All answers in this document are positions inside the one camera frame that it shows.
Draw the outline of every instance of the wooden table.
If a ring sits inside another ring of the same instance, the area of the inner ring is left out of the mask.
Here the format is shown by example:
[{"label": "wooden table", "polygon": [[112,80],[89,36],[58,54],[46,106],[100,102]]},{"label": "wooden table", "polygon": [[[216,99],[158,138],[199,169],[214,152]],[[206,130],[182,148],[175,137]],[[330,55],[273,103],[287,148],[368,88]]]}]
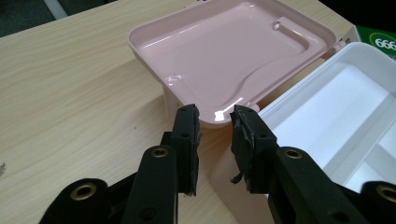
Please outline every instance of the wooden table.
[{"label": "wooden table", "polygon": [[[319,1],[283,1],[338,37],[352,25]],[[172,130],[162,86],[126,37],[190,3],[119,0],[0,38],[0,223],[37,223],[81,178],[116,183]],[[208,178],[231,126],[202,133],[197,197],[179,197],[179,223],[237,223]]]}]

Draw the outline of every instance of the white container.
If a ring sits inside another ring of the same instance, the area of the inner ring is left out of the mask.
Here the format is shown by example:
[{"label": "white container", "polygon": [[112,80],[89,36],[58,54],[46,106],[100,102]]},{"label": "white container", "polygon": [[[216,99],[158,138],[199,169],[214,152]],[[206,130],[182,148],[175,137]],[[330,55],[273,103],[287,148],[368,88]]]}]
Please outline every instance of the white container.
[{"label": "white container", "polygon": [[[259,114],[281,147],[305,150],[332,181],[357,192],[396,184],[396,62],[380,50],[347,45]],[[231,184],[236,174],[228,149],[211,175],[221,199],[240,223],[271,223],[265,197]]]}]

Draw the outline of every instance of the screw hole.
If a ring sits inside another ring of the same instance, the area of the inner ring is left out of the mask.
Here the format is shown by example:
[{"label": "screw hole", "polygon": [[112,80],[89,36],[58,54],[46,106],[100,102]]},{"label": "screw hole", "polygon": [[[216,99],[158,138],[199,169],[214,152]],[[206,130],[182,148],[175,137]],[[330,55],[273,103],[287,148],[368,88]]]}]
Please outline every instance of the screw hole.
[{"label": "screw hole", "polygon": [[376,192],[384,199],[396,203],[396,189],[380,185],[376,187]]},{"label": "screw hole", "polygon": [[82,184],[73,189],[70,197],[75,201],[82,201],[91,198],[96,192],[96,186],[93,183]]},{"label": "screw hole", "polygon": [[274,30],[277,30],[277,29],[279,29],[279,27],[280,27],[280,22],[277,21],[277,22],[274,24],[273,29],[274,29]]},{"label": "screw hole", "polygon": [[155,158],[165,157],[167,155],[168,155],[168,150],[164,148],[156,148],[151,152],[151,156]]},{"label": "screw hole", "polygon": [[289,150],[285,151],[285,155],[292,159],[300,159],[303,156],[303,154],[301,154],[301,152],[293,150],[293,149],[289,149]]}]

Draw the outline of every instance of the pink plastic tray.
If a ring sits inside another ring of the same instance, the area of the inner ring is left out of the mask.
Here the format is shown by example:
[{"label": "pink plastic tray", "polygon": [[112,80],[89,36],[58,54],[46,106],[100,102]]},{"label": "pink plastic tray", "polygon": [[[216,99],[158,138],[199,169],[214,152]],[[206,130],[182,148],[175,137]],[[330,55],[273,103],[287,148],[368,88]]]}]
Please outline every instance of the pink plastic tray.
[{"label": "pink plastic tray", "polygon": [[163,84],[168,117],[196,104],[209,128],[323,55],[335,34],[276,0],[212,0],[134,28],[134,55]]}]

